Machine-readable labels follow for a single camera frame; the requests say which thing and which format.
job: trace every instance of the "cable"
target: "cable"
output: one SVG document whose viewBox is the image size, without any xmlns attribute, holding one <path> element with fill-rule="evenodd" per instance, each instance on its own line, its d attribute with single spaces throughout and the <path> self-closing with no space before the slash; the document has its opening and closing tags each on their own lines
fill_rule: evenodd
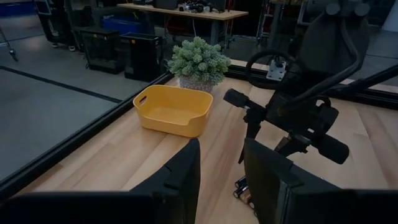
<svg viewBox="0 0 398 224">
<path fill-rule="evenodd" d="M 195 20 L 192 19 L 192 26 L 193 26 L 193 34 L 195 34 L 195 37 L 197 36 L 197 30 L 195 29 Z"/>
<path fill-rule="evenodd" d="M 340 31 L 341 31 L 343 40 L 345 42 L 345 45 L 354 60 L 354 63 L 352 65 L 350 65 L 349 67 L 347 67 L 346 69 L 344 69 L 343 71 L 337 73 L 336 75 L 333 75 L 330 78 L 327 78 L 326 80 L 323 80 L 322 82 L 313 86 L 311 89 L 309 89 L 306 92 L 302 93 L 301 95 L 297 96 L 293 100 L 287 102 L 285 106 L 291 106 L 293 104 L 303 102 L 305 100 L 313 98 L 314 96 L 322 94 L 323 92 L 327 91 L 329 88 L 333 87 L 334 85 L 339 84 L 341 81 L 352 76 L 352 74 L 355 72 L 355 70 L 357 70 L 359 68 L 359 64 L 360 64 L 359 53 L 356 50 L 356 47 L 355 47 L 353 41 L 351 40 L 351 38 L 348 35 L 345 20 L 342 20 L 342 22 L 341 22 Z"/>
</svg>

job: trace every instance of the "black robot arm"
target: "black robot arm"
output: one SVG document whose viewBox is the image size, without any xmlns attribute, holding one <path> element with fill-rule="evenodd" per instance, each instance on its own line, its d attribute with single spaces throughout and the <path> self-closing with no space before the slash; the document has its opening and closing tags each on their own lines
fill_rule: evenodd
<svg viewBox="0 0 398 224">
<path fill-rule="evenodd" d="M 322 93 L 359 70 L 369 44 L 369 7 L 346 0 L 327 5 L 307 29 L 297 58 L 278 50 L 265 50 L 253 55 L 246 65 L 248 81 L 256 87 L 275 90 L 269 103 L 262 107 L 235 90 L 228 90 L 224 100 L 247 109 L 247 138 L 255 138 L 262 121 L 272 123 L 289 136 L 275 150 L 283 156 L 306 153 L 309 145 L 332 161 L 342 164 L 349 154 L 348 146 L 327 135 L 338 111 Z M 251 76 L 251 67 L 259 58 L 276 55 L 289 64 L 278 84 L 261 83 Z M 293 65 L 298 71 L 291 72 Z"/>
</svg>

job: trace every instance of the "wooden table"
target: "wooden table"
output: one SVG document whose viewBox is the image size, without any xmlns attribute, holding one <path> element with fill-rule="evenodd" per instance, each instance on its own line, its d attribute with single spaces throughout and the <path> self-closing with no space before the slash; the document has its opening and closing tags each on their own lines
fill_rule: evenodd
<svg viewBox="0 0 398 224">
<path fill-rule="evenodd" d="M 218 35 L 220 33 L 219 21 L 229 21 L 229 20 L 233 20 L 234 18 L 245 16 L 245 15 L 249 14 L 248 12 L 234 11 L 234 10 L 231 10 L 229 12 L 225 11 L 222 13 L 218 13 L 218 12 L 192 13 L 192 12 L 187 12 L 187 11 L 181 12 L 178 9 L 175 9 L 175 10 L 159 9 L 159 8 L 155 8 L 150 5 L 141 6 L 141 5 L 136 5 L 134 3 L 118 4 L 118 6 L 123 7 L 123 8 L 128 8 L 128 9 L 138 9 L 138 10 L 149 11 L 149 12 L 161 12 L 161 13 L 166 13 L 166 14 L 171 14 L 171 15 L 176 15 L 176 16 L 188 16 L 188 17 L 193 17 L 193 18 L 212 20 L 213 22 L 211 24 L 211 35 L 210 35 L 210 44 L 211 45 L 215 45 L 218 43 Z"/>
<path fill-rule="evenodd" d="M 255 64 L 257 69 L 267 69 Z M 177 85 L 177 79 L 168 85 Z M 234 182 L 244 175 L 237 163 L 246 124 L 245 111 L 223 100 L 234 88 L 262 105 L 272 91 L 248 82 L 226 78 L 215 87 L 215 97 L 201 144 L 201 185 L 196 223 L 257 223 L 252 210 L 235 199 Z M 398 92 L 393 86 L 378 89 Z M 398 111 L 332 100 L 340 111 L 328 132 L 345 142 L 350 155 L 343 165 L 309 149 L 289 159 L 305 170 L 342 188 L 398 189 Z M 257 135 L 266 146 L 275 147 L 286 133 L 267 123 Z M 52 167 L 21 193 L 60 190 L 129 190 L 153 174 L 186 143 L 187 138 L 144 129 L 136 109 L 131 109 L 82 147 Z"/>
</svg>

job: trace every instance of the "wheel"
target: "wheel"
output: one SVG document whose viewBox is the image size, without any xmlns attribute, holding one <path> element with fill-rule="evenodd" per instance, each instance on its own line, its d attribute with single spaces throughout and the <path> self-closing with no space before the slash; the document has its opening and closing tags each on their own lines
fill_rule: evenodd
<svg viewBox="0 0 398 224">
<path fill-rule="evenodd" d="M 11 49 L 9 51 L 9 53 L 10 53 L 11 57 L 14 59 L 14 61 L 16 61 L 16 62 L 19 61 L 18 57 L 17 57 L 17 53 L 16 53 L 16 51 L 14 49 Z"/>
</svg>

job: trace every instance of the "yellow plastic basket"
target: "yellow plastic basket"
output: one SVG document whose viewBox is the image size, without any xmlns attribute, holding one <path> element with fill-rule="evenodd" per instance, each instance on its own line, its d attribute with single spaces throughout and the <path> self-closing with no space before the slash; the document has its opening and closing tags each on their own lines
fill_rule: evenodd
<svg viewBox="0 0 398 224">
<path fill-rule="evenodd" d="M 189 138 L 205 129 L 213 96 L 166 85 L 147 87 L 133 100 L 141 126 Z"/>
</svg>

